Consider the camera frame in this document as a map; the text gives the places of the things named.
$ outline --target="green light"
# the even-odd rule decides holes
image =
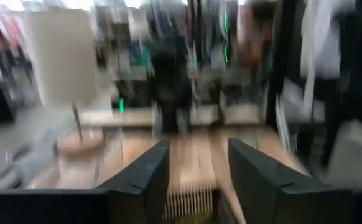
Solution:
[[[226,17],[226,12],[224,13],[224,26],[225,31],[228,32],[228,18]]]
[[[120,102],[119,102],[119,110],[120,110],[120,114],[123,114],[124,113],[124,100],[123,98],[120,99]]]
[[[228,63],[228,44],[225,45],[225,62]]]

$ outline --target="lamp base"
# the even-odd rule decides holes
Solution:
[[[103,147],[104,134],[102,131],[87,130],[82,132],[83,139],[78,133],[71,134],[57,142],[60,156],[73,157],[89,155]]]

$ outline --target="lampshade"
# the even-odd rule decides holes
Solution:
[[[43,105],[90,102],[98,71],[88,14],[52,9],[25,12],[21,21]]]

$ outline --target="lamp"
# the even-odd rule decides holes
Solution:
[[[43,105],[72,104],[78,133],[59,140],[58,152],[75,155],[99,148],[102,131],[83,131],[76,108],[77,103],[90,102],[98,89],[94,37],[87,13],[52,9],[25,12],[21,18]]]

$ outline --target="wooden floor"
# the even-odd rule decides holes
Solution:
[[[107,133],[107,147],[84,161],[59,160],[38,177],[29,188],[82,188],[99,185],[116,175],[161,139],[170,139],[169,192],[191,187],[221,189],[240,223],[243,213],[231,184],[228,165],[228,139],[239,138],[246,144],[306,174],[302,166],[281,148],[277,133],[271,129],[196,130],[184,136],[154,138],[147,131]]]

